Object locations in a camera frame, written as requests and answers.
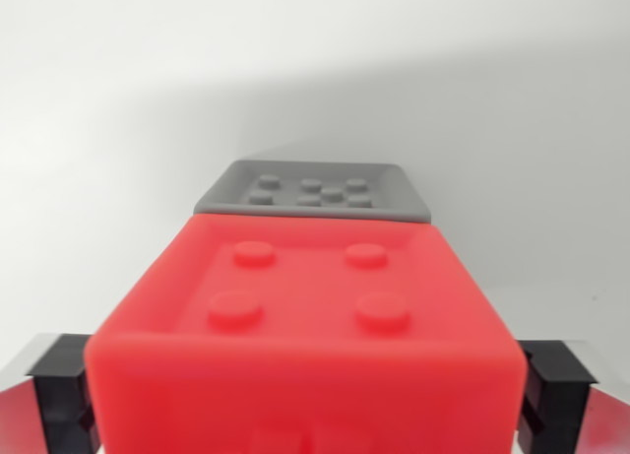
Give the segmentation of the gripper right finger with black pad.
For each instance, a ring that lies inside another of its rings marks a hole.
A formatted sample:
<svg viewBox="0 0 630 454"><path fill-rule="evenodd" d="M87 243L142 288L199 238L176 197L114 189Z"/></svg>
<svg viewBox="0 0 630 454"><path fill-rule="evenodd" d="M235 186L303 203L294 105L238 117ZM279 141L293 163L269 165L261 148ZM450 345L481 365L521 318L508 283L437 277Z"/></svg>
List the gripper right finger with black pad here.
<svg viewBox="0 0 630 454"><path fill-rule="evenodd" d="M528 376L523 453L627 453L629 382L581 341L522 340Z"/></svg>

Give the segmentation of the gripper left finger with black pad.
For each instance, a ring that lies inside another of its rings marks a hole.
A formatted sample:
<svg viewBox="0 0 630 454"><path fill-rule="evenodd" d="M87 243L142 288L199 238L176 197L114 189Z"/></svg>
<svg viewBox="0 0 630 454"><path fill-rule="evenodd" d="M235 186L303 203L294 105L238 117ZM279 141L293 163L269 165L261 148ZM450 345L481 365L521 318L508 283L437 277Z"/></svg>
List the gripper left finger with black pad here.
<svg viewBox="0 0 630 454"><path fill-rule="evenodd" d="M1 370L3 453L96 453L82 334L39 334Z"/></svg>

